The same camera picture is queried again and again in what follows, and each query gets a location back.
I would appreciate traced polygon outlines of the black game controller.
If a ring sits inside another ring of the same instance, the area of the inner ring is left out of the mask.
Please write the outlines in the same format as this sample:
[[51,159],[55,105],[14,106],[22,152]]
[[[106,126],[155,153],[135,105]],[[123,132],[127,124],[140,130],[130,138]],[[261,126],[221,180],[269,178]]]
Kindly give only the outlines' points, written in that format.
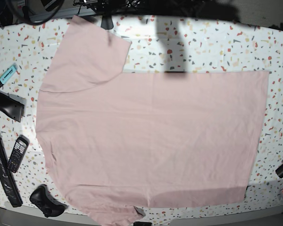
[[46,218],[58,217],[67,209],[67,205],[55,200],[46,185],[38,186],[29,198]]

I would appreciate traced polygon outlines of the pink T-shirt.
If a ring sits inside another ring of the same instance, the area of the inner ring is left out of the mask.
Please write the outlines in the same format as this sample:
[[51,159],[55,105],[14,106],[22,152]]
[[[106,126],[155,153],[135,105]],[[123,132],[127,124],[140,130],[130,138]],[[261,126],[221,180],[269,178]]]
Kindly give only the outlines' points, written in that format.
[[67,202],[102,226],[138,207],[242,202],[268,71],[124,73],[130,43],[74,16],[37,99],[36,136]]

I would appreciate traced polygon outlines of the grey stand foot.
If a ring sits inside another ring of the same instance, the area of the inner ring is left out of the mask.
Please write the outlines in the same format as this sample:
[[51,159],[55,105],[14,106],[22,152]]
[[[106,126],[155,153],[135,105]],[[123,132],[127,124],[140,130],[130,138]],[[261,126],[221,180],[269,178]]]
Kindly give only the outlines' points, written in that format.
[[111,15],[103,15],[102,16],[101,28],[103,28],[105,30],[112,30],[114,28],[114,24],[113,24]]

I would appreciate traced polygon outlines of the black handheld device left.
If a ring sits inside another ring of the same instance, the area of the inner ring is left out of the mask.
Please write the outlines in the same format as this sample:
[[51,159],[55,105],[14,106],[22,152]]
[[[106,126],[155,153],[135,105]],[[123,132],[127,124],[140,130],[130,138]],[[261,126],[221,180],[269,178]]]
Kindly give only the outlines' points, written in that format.
[[0,91],[0,111],[9,118],[21,122],[24,116],[26,99]]

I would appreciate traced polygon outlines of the black remote control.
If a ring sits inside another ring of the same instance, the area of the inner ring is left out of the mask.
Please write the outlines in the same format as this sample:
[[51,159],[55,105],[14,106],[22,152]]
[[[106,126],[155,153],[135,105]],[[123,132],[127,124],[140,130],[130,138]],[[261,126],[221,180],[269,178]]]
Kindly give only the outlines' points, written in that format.
[[26,150],[29,146],[29,139],[23,135],[20,135],[14,144],[12,153],[8,160],[8,169],[12,173],[16,173],[19,169],[22,159],[26,153]]

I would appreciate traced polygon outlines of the black box bottom edge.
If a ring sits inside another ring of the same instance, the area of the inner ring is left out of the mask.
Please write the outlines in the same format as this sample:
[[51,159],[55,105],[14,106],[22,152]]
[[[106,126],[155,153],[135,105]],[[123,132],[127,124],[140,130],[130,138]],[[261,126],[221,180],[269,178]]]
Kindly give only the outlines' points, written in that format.
[[136,221],[133,226],[152,226],[151,222]]

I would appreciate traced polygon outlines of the turquoise highlighter marker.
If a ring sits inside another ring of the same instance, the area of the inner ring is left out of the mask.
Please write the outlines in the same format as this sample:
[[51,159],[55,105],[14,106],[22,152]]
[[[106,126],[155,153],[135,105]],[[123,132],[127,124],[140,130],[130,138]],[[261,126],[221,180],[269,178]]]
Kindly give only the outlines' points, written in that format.
[[0,76],[0,88],[7,83],[7,81],[14,75],[17,71],[17,65],[13,64]]

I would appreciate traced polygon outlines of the long black wrapped bar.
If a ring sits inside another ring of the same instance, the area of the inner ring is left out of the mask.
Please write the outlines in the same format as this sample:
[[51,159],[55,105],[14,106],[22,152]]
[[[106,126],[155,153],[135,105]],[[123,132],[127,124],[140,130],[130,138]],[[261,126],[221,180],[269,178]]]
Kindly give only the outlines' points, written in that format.
[[16,186],[15,180],[8,169],[8,161],[4,145],[0,136],[0,182],[12,207],[21,207],[23,201]]

